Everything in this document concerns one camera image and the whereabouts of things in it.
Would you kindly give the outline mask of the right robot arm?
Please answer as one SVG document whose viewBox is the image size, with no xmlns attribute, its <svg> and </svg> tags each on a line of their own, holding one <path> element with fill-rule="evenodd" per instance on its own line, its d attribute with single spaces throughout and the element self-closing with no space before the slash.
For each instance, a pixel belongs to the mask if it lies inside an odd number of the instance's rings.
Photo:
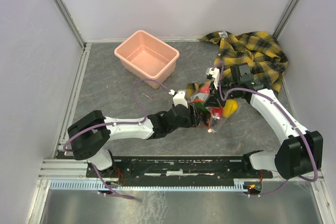
<svg viewBox="0 0 336 224">
<path fill-rule="evenodd" d="M 279 102 L 268 83 L 254 78 L 247 63 L 233 65 L 230 71 L 233 80 L 225 82 L 222 68 L 213 66 L 206 70 L 206 77 L 211 80 L 206 102 L 225 106 L 230 99 L 246 100 L 263 116 L 280 142 L 275 153 L 247 154 L 248 160 L 241 164 L 243 175 L 254 177 L 260 170 L 269 170 L 286 180 L 299 177 L 308 182 L 317 181 L 322 164 L 322 135 L 302 126 Z"/>
</svg>

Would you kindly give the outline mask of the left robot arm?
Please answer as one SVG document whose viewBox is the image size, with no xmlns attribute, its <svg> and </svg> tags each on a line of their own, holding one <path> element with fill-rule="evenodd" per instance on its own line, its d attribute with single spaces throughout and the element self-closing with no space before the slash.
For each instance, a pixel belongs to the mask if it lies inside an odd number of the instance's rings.
<svg viewBox="0 0 336 224">
<path fill-rule="evenodd" d="M 208 123 L 210 112 L 200 103 L 173 106 L 138 119 L 116 119 L 95 110 L 68 128 L 69 142 L 64 150 L 70 151 L 75 160 L 87 160 L 105 177 L 112 176 L 116 164 L 107 147 L 111 140 L 138 138 L 142 140 L 164 138 L 179 128 L 193 128 Z"/>
</svg>

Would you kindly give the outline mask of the clear zip top bag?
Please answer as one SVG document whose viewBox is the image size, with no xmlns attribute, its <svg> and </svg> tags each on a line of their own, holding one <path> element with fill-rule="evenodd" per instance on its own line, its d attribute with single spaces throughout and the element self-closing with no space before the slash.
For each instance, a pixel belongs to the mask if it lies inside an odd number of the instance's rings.
<svg viewBox="0 0 336 224">
<path fill-rule="evenodd" d="M 203 85 L 189 100 L 201 117 L 198 127 L 205 127 L 210 134 L 216 133 L 230 116 L 228 101 L 223 102 L 220 95 L 213 94 L 213 91 L 217 90 L 211 84 Z"/>
</svg>

